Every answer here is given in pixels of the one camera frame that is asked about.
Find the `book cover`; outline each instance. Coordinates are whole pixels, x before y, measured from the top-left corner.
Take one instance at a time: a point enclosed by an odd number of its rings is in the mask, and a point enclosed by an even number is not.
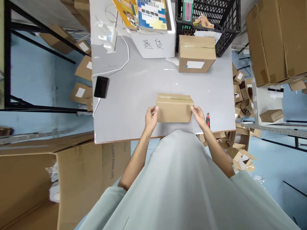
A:
[[[132,11],[132,4],[135,5],[135,0],[112,0],[119,15],[129,29],[136,30],[136,24]]]
[[[153,0],[138,0],[138,23],[140,28],[166,31],[165,5]]]

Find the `floor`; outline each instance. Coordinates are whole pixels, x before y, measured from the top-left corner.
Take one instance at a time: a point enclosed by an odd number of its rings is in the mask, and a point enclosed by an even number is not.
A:
[[[43,43],[39,38],[32,39]],[[82,55],[73,51],[69,58],[79,63]],[[248,61],[239,61],[233,54],[237,68],[247,65]],[[32,44],[13,36],[12,47],[12,94],[37,105],[77,108],[69,96],[75,82],[90,85],[90,82],[74,75],[77,65],[66,62]],[[307,120],[307,95],[300,91],[292,92],[285,85],[283,108],[286,119]],[[0,112],[0,126],[14,128],[15,134],[29,132],[49,132],[71,129],[70,134],[93,130],[91,116],[77,117],[74,114]],[[263,132],[262,138],[294,145],[294,138]],[[149,142],[146,160],[157,146],[159,139]],[[138,141],[131,142],[131,154]],[[284,184],[286,181],[304,193],[307,193],[307,153],[268,143],[252,137],[249,152],[258,160],[254,162],[256,171],[252,176],[265,176],[264,187],[282,209],[293,219],[295,217],[301,229],[307,229],[307,198]]]

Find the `crate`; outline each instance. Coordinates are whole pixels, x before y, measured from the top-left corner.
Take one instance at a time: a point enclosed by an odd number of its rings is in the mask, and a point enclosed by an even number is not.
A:
[[[214,28],[194,26],[191,21],[183,21],[183,0],[176,0],[176,51],[178,52],[179,35],[194,35],[195,31],[213,31],[222,33],[215,45],[216,56],[220,58],[238,33],[241,32],[240,0],[194,0],[193,18],[201,13],[207,16]]]

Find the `plastic bag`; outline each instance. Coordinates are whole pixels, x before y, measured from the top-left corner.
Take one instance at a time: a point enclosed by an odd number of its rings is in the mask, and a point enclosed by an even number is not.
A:
[[[60,203],[60,186],[58,181],[53,183],[49,189],[49,199],[53,202]]]
[[[254,175],[254,180],[264,187],[265,176]]]
[[[51,182],[56,182],[58,177],[58,163],[54,163],[52,167],[45,168],[45,170],[49,173],[49,176],[51,178]]]

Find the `black phone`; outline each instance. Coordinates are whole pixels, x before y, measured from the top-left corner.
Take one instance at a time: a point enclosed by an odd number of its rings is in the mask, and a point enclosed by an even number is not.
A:
[[[97,77],[96,87],[94,97],[106,98],[106,93],[108,91],[109,86],[109,78],[106,77]]]

